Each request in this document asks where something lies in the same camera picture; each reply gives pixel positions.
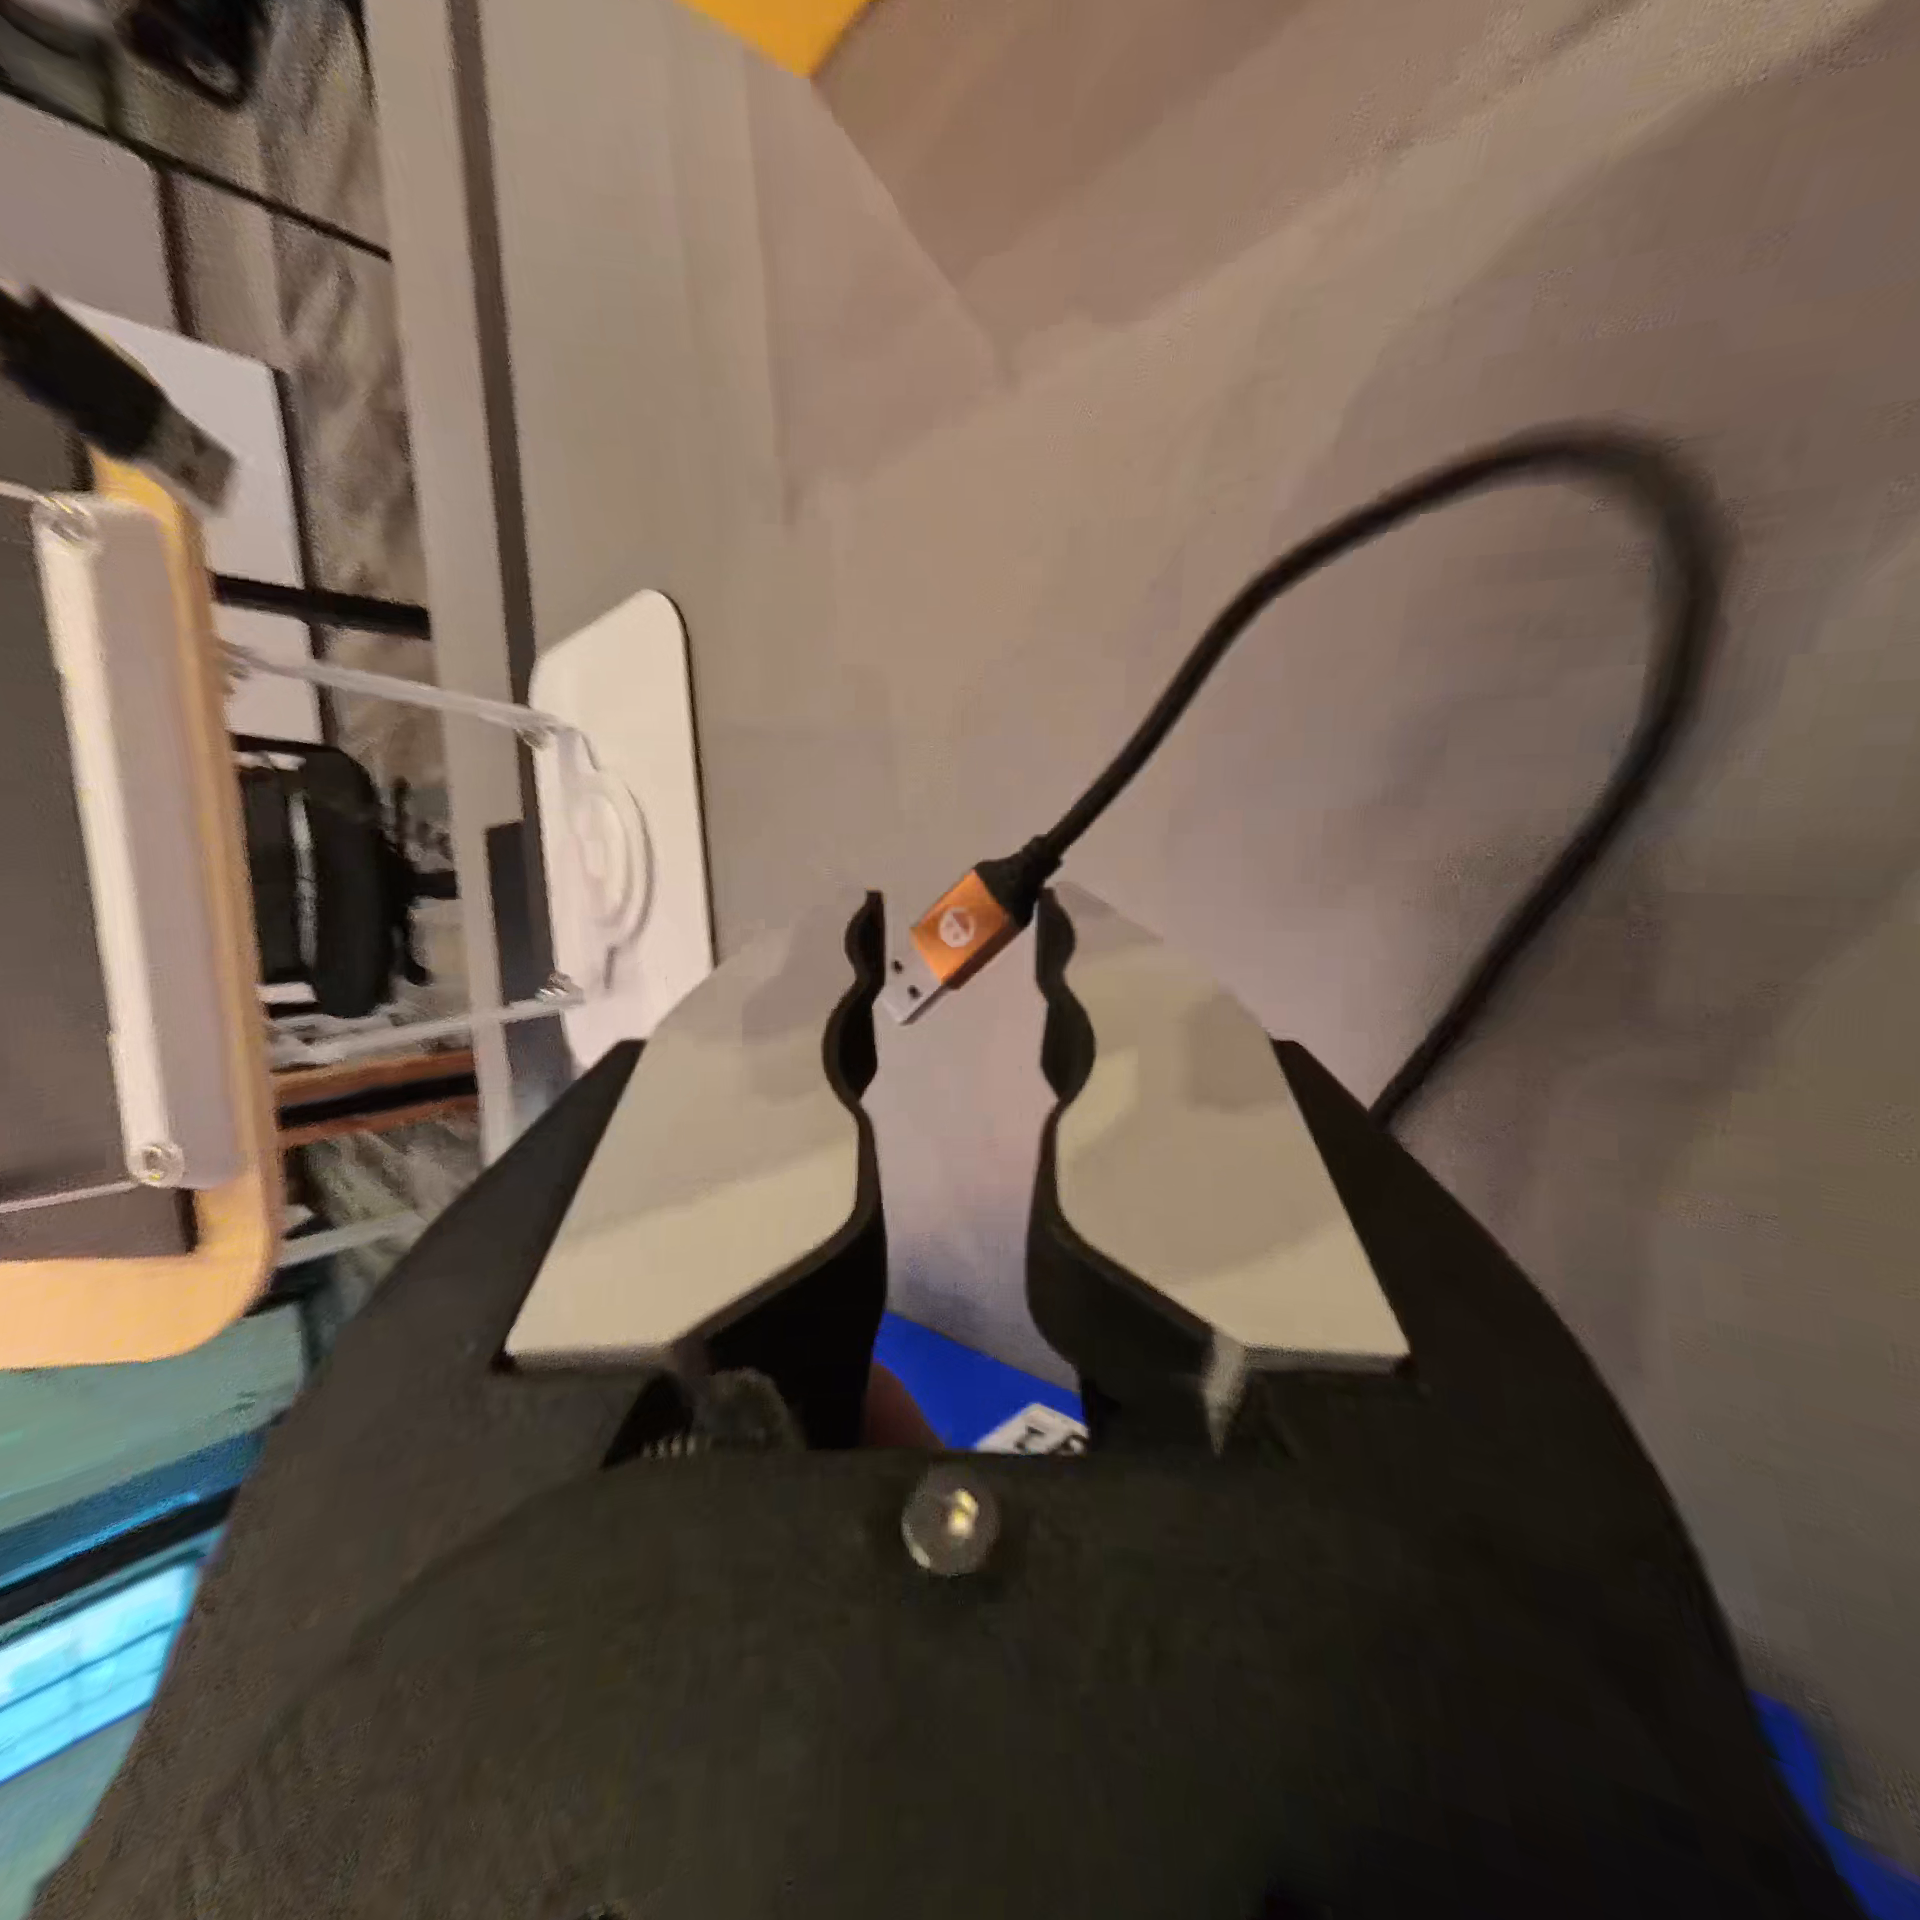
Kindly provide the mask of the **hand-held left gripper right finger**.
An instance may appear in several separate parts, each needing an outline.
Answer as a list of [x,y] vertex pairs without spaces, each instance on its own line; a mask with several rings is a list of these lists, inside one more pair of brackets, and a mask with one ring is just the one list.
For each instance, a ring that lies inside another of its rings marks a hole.
[[1048,886],[1025,1298],[1090,1456],[1223,1456],[1288,1400],[1413,1397],[1413,1348],[1261,1018],[1094,892]]

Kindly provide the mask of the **lit monitor screen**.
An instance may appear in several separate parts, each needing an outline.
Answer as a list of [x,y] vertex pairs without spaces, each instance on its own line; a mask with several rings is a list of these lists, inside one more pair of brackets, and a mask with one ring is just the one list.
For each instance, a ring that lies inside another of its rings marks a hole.
[[200,1584],[177,1556],[5,1629],[5,1784],[149,1706]]

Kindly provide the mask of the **white and clear board stand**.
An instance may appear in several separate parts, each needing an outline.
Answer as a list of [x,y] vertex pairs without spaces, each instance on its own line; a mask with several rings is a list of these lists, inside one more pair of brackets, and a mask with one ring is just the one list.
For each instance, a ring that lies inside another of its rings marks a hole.
[[14,492],[75,785],[122,1184],[211,1190],[237,1176],[242,1095],[265,1085],[242,946],[253,913],[225,669],[410,703],[504,729],[536,769],[554,974],[448,1033],[559,1016],[586,1070],[648,1040],[713,970],[705,797],[689,636],[663,591],[639,591],[541,655],[533,701],[330,663],[297,663],[209,629],[209,575],[181,525],[105,495]]

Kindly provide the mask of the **blue plastic bin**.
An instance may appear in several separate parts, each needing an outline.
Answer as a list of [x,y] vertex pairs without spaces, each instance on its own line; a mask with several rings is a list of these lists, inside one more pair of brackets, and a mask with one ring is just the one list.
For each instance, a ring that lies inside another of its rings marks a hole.
[[[950,1335],[888,1311],[875,1361],[920,1406],[950,1446],[999,1453],[1069,1453],[1088,1445],[1082,1399]],[[1774,1770],[1841,1878],[1873,1918],[1917,1918],[1918,1881],[1833,1816],[1831,1774],[1808,1722],[1784,1700],[1754,1694]]]

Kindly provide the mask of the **yellow plastic bin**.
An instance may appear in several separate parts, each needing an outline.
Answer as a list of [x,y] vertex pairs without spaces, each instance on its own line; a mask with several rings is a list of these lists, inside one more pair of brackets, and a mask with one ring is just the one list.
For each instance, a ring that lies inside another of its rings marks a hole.
[[790,74],[814,80],[873,2],[680,2]]

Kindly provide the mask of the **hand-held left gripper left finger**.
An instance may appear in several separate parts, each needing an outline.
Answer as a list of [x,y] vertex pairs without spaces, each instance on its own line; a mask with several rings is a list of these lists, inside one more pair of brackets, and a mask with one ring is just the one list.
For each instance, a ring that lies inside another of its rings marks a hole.
[[817,1448],[866,1417],[889,1247],[873,1122],[882,895],[736,951],[641,1044],[507,1332],[529,1370],[763,1375]]

